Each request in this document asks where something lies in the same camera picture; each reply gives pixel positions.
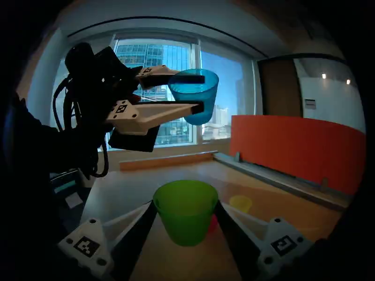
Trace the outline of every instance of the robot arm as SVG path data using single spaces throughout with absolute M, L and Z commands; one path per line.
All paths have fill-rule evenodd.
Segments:
M 111 147 L 152 152 L 160 124 L 204 110 L 201 101 L 137 103 L 133 92 L 138 85 L 143 89 L 165 85 L 179 72 L 165 65 L 128 68 L 110 47 L 94 55 L 88 43 L 73 47 L 66 56 L 65 64 L 69 76 L 53 96 L 53 112 L 59 130 L 73 130 L 71 117 L 74 110 L 78 129 L 88 135 L 102 135 L 104 171 L 96 173 L 97 147 L 100 143 L 97 138 L 93 139 L 95 143 L 86 139 L 91 153 L 85 155 L 88 162 L 80 167 L 86 177 L 103 177 L 107 174 L 108 155 L 104 135 L 113 127 L 109 140 Z M 204 81 L 202 75 L 179 75 L 176 79 L 176 83 L 184 84 L 203 84 Z M 63 129 L 56 112 L 56 98 L 64 88 L 67 92 L 63 106 Z

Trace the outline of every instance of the wall sign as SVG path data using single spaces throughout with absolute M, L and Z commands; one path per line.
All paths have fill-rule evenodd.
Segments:
M 316 109 L 315 100 L 305 99 L 305 108 L 306 109 Z

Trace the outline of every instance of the plastic cup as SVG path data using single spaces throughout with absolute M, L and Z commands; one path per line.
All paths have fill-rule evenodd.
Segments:
M 202 75 L 203 84 L 181 84 L 181 75 Z M 168 87 L 176 101 L 201 101 L 204 104 L 204 111 L 184 117 L 186 122 L 192 125 L 207 123 L 214 110 L 216 92 L 218 91 L 219 77 L 212 71 L 206 69 L 188 69 L 172 76 Z
M 204 240 L 217 200 L 215 188 L 196 180 L 165 184 L 153 198 L 165 230 L 180 246 L 195 246 Z

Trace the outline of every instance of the table surface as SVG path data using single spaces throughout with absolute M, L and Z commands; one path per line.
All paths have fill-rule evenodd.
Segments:
M 152 200 L 163 184 L 180 179 L 201 180 L 216 188 L 229 204 L 235 195 L 253 202 L 248 214 L 269 222 L 282 217 L 307 239 L 327 237 L 341 213 L 243 174 L 217 161 L 136 171 L 114 171 L 98 178 L 86 202 L 81 222 L 94 217 L 107 222 Z M 168 237 L 157 215 L 131 280 L 240 280 L 220 227 L 195 247 L 180 247 Z

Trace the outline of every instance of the window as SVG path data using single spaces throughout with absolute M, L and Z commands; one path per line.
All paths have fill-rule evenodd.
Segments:
M 253 114 L 254 81 L 252 60 L 228 47 L 216 43 L 183 43 L 160 39 L 108 39 L 89 41 L 96 52 L 111 46 L 119 60 L 127 67 L 152 67 L 166 65 L 173 70 L 205 68 L 219 76 L 219 87 L 211 120 L 202 126 L 192 126 L 180 118 L 160 126 L 155 146 L 178 146 L 222 141 L 230 138 L 231 119 L 236 114 Z M 54 91 L 68 75 L 64 60 L 56 75 Z M 140 86 L 134 92 L 141 101 L 174 100 L 167 85 L 143 90 Z M 65 95 L 57 99 L 57 112 L 62 121 L 62 105 Z M 56 126 L 51 110 L 51 126 Z
M 228 139 L 231 137 L 232 116 L 253 113 L 251 107 L 254 106 L 254 97 L 251 97 L 251 89 L 254 91 L 254 85 L 251 61 L 241 54 L 204 44 L 201 64 L 202 68 L 215 72 L 219 77 L 212 118 L 202 125 L 202 139 Z
M 190 69 L 191 44 L 166 40 L 118 40 L 115 54 L 127 67 L 154 67 L 167 65 L 174 70 Z M 173 96 L 167 85 L 135 92 L 141 97 L 141 102 L 172 101 Z M 184 118 L 162 124 L 156 137 L 155 145 L 173 145 L 193 142 L 193 127 Z

